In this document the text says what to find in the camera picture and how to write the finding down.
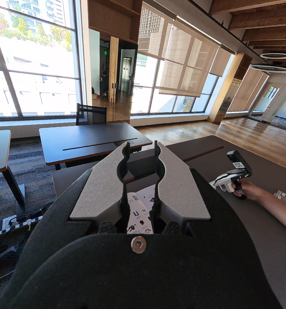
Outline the white glass door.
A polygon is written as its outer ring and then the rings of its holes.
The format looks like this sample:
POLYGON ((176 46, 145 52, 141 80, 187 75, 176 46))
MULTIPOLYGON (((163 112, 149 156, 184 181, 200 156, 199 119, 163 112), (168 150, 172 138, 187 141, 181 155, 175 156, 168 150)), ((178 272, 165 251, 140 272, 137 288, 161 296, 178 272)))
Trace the white glass door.
POLYGON ((262 122, 284 86, 284 83, 267 82, 254 100, 247 117, 262 122))

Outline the wooden wall cabinet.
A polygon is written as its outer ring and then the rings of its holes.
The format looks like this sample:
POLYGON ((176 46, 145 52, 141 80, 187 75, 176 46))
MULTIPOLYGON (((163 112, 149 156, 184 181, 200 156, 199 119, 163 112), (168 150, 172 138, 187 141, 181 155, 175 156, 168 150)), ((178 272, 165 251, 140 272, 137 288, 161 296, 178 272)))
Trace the wooden wall cabinet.
POLYGON ((89 0, 89 28, 137 44, 142 0, 89 0))

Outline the person's right hand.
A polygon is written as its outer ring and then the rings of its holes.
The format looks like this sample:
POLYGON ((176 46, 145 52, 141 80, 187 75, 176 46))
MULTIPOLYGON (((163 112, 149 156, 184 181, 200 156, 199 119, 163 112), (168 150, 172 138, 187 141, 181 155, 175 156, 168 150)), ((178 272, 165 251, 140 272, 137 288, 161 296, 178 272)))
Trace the person's right hand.
POLYGON ((235 190, 233 192, 238 197, 241 197, 242 194, 244 194, 247 199, 260 201, 265 195, 265 191, 263 189, 257 187, 246 178, 240 179, 240 184, 242 186, 242 190, 235 190))

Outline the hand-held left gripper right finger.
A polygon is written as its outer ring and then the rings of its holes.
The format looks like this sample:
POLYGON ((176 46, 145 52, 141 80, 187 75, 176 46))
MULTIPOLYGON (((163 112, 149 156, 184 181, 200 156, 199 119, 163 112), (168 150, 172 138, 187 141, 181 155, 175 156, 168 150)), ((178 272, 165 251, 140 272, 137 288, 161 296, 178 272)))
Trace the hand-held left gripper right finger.
POLYGON ((208 221, 211 216, 199 192, 190 167, 159 141, 155 141, 156 174, 154 203, 150 211, 153 232, 163 224, 208 221))

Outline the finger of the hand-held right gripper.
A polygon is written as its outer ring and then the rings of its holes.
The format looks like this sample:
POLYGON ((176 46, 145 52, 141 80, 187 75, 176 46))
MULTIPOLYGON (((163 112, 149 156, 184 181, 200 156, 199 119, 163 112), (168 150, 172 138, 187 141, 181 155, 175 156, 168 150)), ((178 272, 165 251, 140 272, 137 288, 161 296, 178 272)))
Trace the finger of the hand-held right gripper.
POLYGON ((234 192, 234 188, 233 188, 233 180, 231 180, 230 178, 222 178, 222 179, 216 179, 213 182, 213 187, 217 187, 220 186, 222 191, 228 191, 228 192, 234 192))
POLYGON ((215 180, 210 182, 211 186, 220 186, 224 184, 224 182, 229 179, 230 180, 230 175, 229 174, 222 174, 218 176, 215 180))

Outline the dark frame chair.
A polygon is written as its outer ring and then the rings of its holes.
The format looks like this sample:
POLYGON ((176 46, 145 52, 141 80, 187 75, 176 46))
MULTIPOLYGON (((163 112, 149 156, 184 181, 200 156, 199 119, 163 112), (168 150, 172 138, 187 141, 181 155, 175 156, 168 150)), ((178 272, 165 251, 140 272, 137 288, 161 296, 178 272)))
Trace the dark frame chair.
POLYGON ((76 126, 106 124, 106 107, 76 104, 76 126))

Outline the black power strip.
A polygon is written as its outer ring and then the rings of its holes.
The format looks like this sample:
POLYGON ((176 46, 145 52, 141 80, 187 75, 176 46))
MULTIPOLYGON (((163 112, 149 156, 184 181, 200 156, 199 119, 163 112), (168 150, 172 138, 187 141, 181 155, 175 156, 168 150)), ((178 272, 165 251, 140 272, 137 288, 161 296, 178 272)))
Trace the black power strip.
POLYGON ((14 246, 10 247, 9 249, 6 249, 5 251, 0 253, 0 260, 10 254, 16 254, 17 252, 17 248, 15 248, 14 246))

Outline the large grid window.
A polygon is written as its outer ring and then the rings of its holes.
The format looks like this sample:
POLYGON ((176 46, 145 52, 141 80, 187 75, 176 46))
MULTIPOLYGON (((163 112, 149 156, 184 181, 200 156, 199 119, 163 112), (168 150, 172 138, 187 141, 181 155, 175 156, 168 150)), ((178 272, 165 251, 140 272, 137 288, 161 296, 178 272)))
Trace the large grid window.
POLYGON ((79 1, 0 1, 0 121, 75 118, 79 1))

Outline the person's right forearm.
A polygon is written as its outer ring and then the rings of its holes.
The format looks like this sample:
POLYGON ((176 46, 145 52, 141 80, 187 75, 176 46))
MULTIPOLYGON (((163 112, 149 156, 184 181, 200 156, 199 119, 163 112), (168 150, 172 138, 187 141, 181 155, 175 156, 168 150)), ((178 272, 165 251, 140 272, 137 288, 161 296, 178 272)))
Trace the person's right forearm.
POLYGON ((259 189, 257 202, 286 227, 286 203, 263 189, 259 189))

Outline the beige roller blind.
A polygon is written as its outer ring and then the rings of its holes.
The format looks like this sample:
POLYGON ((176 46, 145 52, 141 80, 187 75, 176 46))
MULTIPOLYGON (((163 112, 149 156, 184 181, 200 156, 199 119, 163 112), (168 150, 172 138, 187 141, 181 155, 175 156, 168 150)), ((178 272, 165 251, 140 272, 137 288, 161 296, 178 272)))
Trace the beige roller blind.
POLYGON ((141 10, 138 53, 164 60, 175 18, 144 2, 141 10))
POLYGON ((227 112, 248 111, 268 74, 249 68, 227 112))
POLYGON ((217 42, 173 21, 159 94, 199 97, 218 48, 217 42))
POLYGON ((232 53, 220 47, 209 71, 210 74, 222 77, 232 53))

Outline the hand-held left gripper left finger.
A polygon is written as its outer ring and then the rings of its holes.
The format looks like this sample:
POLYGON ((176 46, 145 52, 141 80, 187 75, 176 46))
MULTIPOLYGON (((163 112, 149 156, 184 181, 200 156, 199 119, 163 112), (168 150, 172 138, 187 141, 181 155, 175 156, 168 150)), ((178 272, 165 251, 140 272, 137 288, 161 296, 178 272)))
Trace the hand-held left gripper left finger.
POLYGON ((128 172, 130 144, 124 142, 92 168, 91 174, 70 215, 74 221, 104 221, 117 224, 118 233, 126 233, 130 206, 123 178, 128 172))

